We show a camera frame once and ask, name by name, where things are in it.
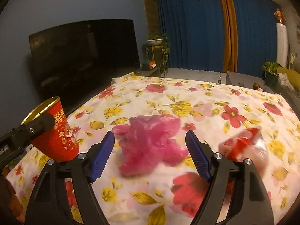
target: white floor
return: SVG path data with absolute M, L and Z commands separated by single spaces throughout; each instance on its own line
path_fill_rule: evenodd
M 222 84 L 226 84 L 226 73 L 211 72 L 205 70 L 169 68 L 166 78 L 198 80 L 198 81 L 218 83 L 220 75 L 222 77 Z

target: red bucket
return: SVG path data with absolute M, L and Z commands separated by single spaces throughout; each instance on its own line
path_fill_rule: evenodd
M 67 122 L 59 97 L 52 97 L 37 106 L 24 119 L 26 124 L 43 113 L 50 113 L 55 120 L 54 128 L 36 138 L 32 144 L 46 156 L 57 162 L 70 161 L 78 155 L 79 145 Z

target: screw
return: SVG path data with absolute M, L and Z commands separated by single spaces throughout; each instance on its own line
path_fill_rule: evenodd
M 215 153 L 214 157 L 216 159 L 222 159 L 223 158 L 223 155 L 221 153 Z
M 251 161 L 250 159 L 245 159 L 245 163 L 246 163 L 247 165 L 251 165 L 251 164 L 252 164 L 252 161 Z
M 85 159 L 86 158 L 86 154 L 85 153 L 80 153 L 79 155 L 78 155 L 78 159 L 80 159 L 80 160 L 83 160 L 83 159 Z
M 48 165 L 53 165 L 53 164 L 54 164 L 54 162 L 55 162 L 55 160 L 53 160 L 53 159 L 50 159 L 49 161 L 47 161 L 47 164 L 48 164 Z

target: gold rim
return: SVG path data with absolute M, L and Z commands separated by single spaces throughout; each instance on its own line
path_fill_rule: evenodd
M 23 120 L 21 125 L 26 124 L 37 117 L 41 116 L 45 111 L 47 111 L 50 107 L 52 107 L 54 104 L 60 101 L 60 98 L 58 96 L 52 97 L 40 105 L 38 105 L 36 108 L 34 108 L 28 115 L 27 117 Z

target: floral tablecloth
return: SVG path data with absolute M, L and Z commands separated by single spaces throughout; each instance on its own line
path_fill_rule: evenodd
M 263 182 L 275 222 L 288 211 L 300 191 L 300 122 L 280 95 L 231 85 L 127 75 L 113 80 L 105 91 L 68 117 L 80 145 L 87 152 L 107 131 L 130 117 L 169 113 L 181 119 L 176 141 L 185 147 L 193 130 L 216 152 L 218 145 L 242 129 L 260 126 L 269 150 Z M 102 177 L 93 185 L 99 204 L 111 224 L 190 224 L 206 185 L 191 157 L 176 167 L 159 164 L 148 174 L 123 178 L 118 167 L 121 148 L 115 146 Z M 33 148 L 7 176 L 26 208 L 48 157 Z M 71 181 L 66 183 L 73 216 L 80 221 Z M 218 221 L 225 218 L 225 202 Z

